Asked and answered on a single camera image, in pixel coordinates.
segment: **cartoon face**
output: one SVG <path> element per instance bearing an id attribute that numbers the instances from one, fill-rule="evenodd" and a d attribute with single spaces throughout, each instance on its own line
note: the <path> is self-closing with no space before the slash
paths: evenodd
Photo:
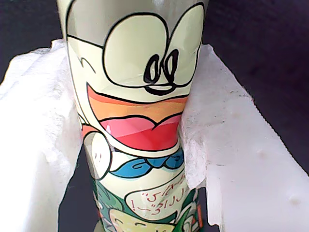
<path id="1" fill-rule="evenodd" d="M 116 209 L 110 210 L 110 217 L 117 232 L 172 232 L 174 229 L 173 225 L 145 222 Z"/>
<path id="2" fill-rule="evenodd" d="M 155 13 L 129 14 L 113 24 L 103 45 L 68 33 L 84 124 L 129 154 L 162 157 L 176 152 L 203 22 L 204 5 L 198 3 L 186 9 L 173 28 Z"/>

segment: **cartoon character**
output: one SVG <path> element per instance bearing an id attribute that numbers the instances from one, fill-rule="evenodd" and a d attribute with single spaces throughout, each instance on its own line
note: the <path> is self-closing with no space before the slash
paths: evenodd
<path id="1" fill-rule="evenodd" d="M 161 16 L 152 4 L 139 1 L 146 11 L 136 11 L 106 0 L 73 0 L 67 9 L 76 103 L 105 231 L 200 227 L 177 127 L 197 65 L 205 7 L 186 1 L 174 16 Z M 118 17 L 108 6 L 130 12 Z"/>

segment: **blue bow tie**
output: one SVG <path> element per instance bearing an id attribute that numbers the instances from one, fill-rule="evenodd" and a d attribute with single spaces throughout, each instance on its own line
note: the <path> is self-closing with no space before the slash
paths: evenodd
<path id="1" fill-rule="evenodd" d="M 117 170 L 111 173 L 122 178 L 137 178 L 149 173 L 153 168 L 166 167 L 174 170 L 184 162 L 183 149 L 179 148 L 177 152 L 170 156 L 161 158 L 137 158 L 121 165 Z"/>

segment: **open mouth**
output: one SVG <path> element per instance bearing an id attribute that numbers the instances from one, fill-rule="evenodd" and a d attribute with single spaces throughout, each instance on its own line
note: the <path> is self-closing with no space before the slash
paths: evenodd
<path id="1" fill-rule="evenodd" d="M 141 103 L 97 93 L 89 85 L 87 91 L 97 120 L 120 143 L 145 151 L 166 150 L 177 144 L 177 127 L 187 96 Z"/>

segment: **cartoon hand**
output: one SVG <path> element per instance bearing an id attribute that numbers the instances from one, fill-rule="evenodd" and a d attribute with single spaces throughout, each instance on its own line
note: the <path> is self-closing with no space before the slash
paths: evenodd
<path id="1" fill-rule="evenodd" d="M 92 132 L 84 140 L 87 162 L 91 176 L 102 179 L 111 166 L 112 153 L 103 134 Z"/>

